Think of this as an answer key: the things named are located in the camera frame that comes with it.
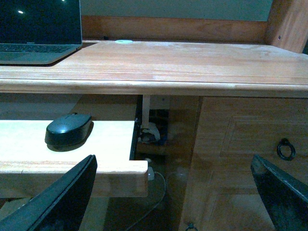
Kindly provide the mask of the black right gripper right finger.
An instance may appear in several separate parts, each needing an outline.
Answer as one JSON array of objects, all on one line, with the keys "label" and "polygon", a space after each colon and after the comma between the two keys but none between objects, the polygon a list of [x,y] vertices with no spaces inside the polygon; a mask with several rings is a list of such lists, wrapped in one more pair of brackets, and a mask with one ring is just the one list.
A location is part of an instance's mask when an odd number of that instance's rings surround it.
[{"label": "black right gripper right finger", "polygon": [[259,155],[251,171],[258,194],[277,231],[308,229],[308,186]]}]

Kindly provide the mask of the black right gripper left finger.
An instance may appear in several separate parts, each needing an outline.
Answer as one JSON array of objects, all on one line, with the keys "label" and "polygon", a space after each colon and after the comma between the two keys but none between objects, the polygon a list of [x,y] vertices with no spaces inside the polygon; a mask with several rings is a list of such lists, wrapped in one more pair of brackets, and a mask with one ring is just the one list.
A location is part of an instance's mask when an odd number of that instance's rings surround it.
[{"label": "black right gripper left finger", "polygon": [[89,155],[0,222],[2,231],[77,231],[90,200],[97,160]]}]

